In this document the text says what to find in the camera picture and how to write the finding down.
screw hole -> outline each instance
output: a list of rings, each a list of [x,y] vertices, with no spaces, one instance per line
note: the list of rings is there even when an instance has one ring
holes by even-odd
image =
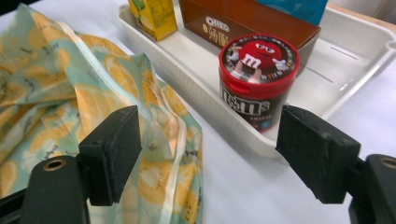
[[[396,169],[396,160],[392,158],[381,158],[382,164],[391,169]]]
[[[55,170],[62,168],[65,165],[66,165],[65,160],[53,160],[53,161],[47,162],[44,165],[44,170],[45,171],[55,171]]]

oreo logo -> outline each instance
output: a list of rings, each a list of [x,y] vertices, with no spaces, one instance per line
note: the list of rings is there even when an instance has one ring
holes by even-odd
[[[209,26],[217,27],[220,30],[223,30],[225,32],[230,32],[230,28],[228,27],[228,25],[226,23],[222,22],[222,21],[218,21],[218,20],[213,19],[211,17],[206,17],[205,20],[206,20],[206,23]]]

oreo box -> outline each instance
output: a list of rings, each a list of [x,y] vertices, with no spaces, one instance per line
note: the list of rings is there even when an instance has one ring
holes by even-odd
[[[320,27],[253,0],[179,0],[186,29],[222,49],[247,34],[278,36],[295,48],[305,65]]]

food package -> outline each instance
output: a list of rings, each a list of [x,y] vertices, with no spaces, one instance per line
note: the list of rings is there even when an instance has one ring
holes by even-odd
[[[145,54],[20,5],[0,35],[0,87],[0,198],[25,189],[39,162],[76,156],[111,112],[137,105],[143,150],[120,203],[89,206],[92,223],[201,223],[202,129]]]
[[[172,0],[128,0],[134,22],[147,36],[161,41],[177,30]]]

cylindrical container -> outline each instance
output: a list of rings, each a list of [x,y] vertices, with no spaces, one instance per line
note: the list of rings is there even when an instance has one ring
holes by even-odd
[[[297,49],[263,34],[239,36],[219,55],[220,97],[259,132],[279,120],[300,67]]]

